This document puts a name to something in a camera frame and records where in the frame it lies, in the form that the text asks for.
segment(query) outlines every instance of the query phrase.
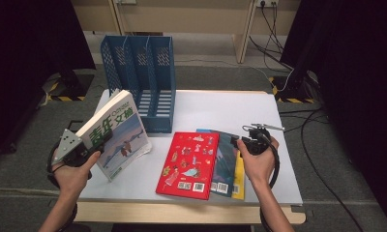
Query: black curtain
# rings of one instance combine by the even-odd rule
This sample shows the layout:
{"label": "black curtain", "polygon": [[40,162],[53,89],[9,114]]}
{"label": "black curtain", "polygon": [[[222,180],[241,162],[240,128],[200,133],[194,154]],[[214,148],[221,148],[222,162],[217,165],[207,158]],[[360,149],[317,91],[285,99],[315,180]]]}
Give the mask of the black curtain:
{"label": "black curtain", "polygon": [[[326,3],[301,1],[283,61],[293,67],[300,61]],[[309,54],[308,69],[317,74],[341,142],[387,216],[387,1],[343,0],[334,15],[321,30],[325,40]]]}
{"label": "black curtain", "polygon": [[0,0],[0,150],[15,140],[55,73],[95,65],[70,0]]}

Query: children's book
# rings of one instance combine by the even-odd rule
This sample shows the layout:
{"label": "children's book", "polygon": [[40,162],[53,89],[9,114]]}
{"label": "children's book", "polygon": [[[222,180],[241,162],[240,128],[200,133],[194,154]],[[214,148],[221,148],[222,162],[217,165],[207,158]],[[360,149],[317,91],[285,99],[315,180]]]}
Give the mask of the children's book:
{"label": "children's book", "polygon": [[196,131],[215,132],[220,135],[214,175],[212,177],[211,192],[231,197],[234,190],[233,181],[235,179],[236,155],[238,149],[230,143],[230,140],[231,137],[239,138],[239,136],[218,130],[197,129]]}
{"label": "children's book", "polygon": [[218,133],[175,132],[156,193],[209,199],[218,142]]}
{"label": "children's book", "polygon": [[104,144],[104,152],[97,165],[109,181],[137,157],[152,149],[133,95],[126,90],[114,92],[76,135],[87,148]]}
{"label": "children's book", "polygon": [[245,200],[245,167],[241,152],[236,155],[235,179],[233,181],[232,198]]}

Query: forearm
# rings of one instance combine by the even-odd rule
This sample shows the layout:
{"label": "forearm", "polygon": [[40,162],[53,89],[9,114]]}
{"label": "forearm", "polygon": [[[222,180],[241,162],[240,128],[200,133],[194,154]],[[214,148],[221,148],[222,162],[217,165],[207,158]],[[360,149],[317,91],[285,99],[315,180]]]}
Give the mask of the forearm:
{"label": "forearm", "polygon": [[77,199],[77,194],[61,193],[39,232],[58,231],[61,229],[72,215]]}
{"label": "forearm", "polygon": [[262,214],[273,231],[294,231],[269,184],[253,184]]}

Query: caution tape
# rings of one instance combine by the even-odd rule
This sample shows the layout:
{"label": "caution tape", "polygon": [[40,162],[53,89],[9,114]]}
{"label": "caution tape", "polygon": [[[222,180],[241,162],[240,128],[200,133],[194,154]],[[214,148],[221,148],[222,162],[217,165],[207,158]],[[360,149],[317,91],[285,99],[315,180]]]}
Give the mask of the caution tape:
{"label": "caution tape", "polygon": [[48,96],[49,101],[72,102],[84,101],[85,97]]}
{"label": "caution tape", "polygon": [[272,84],[272,93],[275,96],[277,102],[290,102],[290,103],[313,103],[313,99],[306,98],[282,98],[281,91],[278,90],[277,86],[273,84],[274,77],[270,77],[269,81]]}

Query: yellow book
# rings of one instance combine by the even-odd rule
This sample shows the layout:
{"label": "yellow book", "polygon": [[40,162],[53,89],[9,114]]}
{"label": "yellow book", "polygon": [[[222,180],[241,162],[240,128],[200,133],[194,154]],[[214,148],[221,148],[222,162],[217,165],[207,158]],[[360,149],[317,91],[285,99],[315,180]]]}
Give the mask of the yellow book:
{"label": "yellow book", "polygon": [[241,153],[236,155],[235,179],[233,181],[232,198],[245,200],[245,167]]}

